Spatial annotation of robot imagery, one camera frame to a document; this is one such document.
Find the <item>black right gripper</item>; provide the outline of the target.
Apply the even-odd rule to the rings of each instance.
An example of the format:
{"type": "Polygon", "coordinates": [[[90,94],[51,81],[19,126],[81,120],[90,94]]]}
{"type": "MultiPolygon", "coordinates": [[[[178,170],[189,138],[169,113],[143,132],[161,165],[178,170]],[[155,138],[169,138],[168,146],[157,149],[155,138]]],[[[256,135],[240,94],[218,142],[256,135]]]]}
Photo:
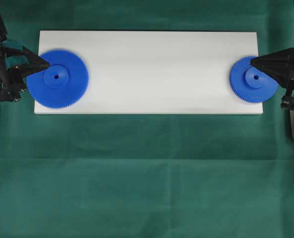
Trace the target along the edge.
{"type": "Polygon", "coordinates": [[[250,60],[250,64],[286,89],[281,107],[294,111],[294,48],[255,57],[250,60]]]}

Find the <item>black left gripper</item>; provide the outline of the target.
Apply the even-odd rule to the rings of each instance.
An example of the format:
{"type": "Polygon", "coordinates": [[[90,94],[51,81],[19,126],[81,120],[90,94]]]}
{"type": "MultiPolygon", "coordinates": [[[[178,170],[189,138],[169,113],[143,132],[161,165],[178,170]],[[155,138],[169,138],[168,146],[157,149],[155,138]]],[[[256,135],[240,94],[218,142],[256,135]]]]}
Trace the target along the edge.
{"type": "Polygon", "coordinates": [[[0,37],[0,101],[18,102],[27,90],[26,77],[50,64],[21,43],[0,37]]]}

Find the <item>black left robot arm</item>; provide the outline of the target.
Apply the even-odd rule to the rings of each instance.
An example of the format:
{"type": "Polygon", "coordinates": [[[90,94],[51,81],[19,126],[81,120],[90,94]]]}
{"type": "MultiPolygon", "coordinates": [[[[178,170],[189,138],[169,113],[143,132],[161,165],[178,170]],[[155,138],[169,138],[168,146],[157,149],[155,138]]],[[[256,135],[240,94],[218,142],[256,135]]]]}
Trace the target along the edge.
{"type": "Polygon", "coordinates": [[[0,101],[17,102],[27,90],[24,78],[50,64],[16,41],[7,39],[7,30],[0,14],[0,101]]]}

